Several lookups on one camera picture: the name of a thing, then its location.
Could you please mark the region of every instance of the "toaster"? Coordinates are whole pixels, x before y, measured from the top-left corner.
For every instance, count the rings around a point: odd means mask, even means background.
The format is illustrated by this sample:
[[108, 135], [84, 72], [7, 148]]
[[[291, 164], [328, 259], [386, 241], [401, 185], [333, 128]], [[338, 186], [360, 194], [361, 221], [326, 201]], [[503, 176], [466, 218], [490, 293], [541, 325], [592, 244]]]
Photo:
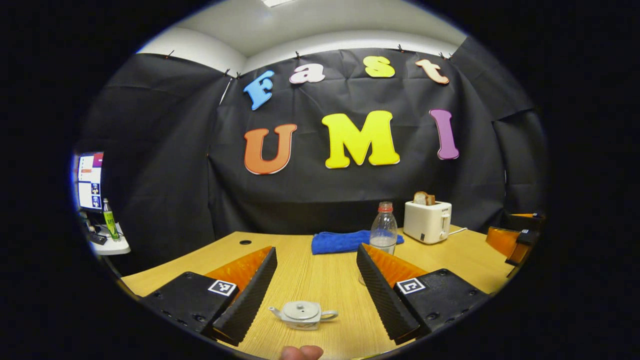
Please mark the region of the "toaster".
[[436, 201], [434, 205], [420, 205], [413, 201], [404, 204], [403, 232], [427, 244], [438, 243], [449, 237], [451, 204]]

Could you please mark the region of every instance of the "teapot lid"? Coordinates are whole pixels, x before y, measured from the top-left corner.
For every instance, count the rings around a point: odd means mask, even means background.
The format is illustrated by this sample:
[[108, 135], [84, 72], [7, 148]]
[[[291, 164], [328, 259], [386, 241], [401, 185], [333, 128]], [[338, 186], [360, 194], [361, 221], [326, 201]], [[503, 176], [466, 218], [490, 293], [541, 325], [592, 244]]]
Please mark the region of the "teapot lid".
[[282, 308], [284, 315], [296, 320], [311, 319], [320, 312], [318, 305], [309, 301], [288, 302]]

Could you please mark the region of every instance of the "finger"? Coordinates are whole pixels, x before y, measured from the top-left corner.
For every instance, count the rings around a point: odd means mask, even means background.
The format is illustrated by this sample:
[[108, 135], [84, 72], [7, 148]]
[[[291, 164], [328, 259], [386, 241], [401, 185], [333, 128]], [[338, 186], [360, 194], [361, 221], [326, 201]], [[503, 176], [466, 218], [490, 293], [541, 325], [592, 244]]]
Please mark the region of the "finger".
[[307, 360], [304, 353], [296, 347], [282, 348], [280, 360]]
[[324, 354], [324, 350], [315, 345], [305, 345], [300, 351], [306, 356], [305, 360], [318, 360]]

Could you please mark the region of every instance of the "keyboard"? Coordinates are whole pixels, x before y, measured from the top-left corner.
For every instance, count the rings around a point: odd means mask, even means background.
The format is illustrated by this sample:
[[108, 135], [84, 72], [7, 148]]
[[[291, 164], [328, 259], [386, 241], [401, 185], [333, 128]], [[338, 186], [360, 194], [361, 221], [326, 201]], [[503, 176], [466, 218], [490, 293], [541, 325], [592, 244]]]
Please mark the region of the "keyboard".
[[107, 237], [96, 233], [89, 233], [89, 240], [96, 244], [104, 245], [104, 243], [107, 242]]

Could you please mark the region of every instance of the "teapot handle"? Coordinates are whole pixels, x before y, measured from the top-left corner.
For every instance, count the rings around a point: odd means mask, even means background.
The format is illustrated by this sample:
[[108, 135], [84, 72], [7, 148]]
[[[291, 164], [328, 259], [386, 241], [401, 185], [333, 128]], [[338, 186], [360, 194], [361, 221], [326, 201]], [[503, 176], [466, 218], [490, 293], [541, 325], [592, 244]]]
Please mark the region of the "teapot handle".
[[324, 316], [324, 315], [330, 315], [330, 316], [326, 318], [320, 317], [320, 321], [335, 319], [336, 317], [338, 317], [338, 312], [336, 310], [323, 311], [320, 316]]

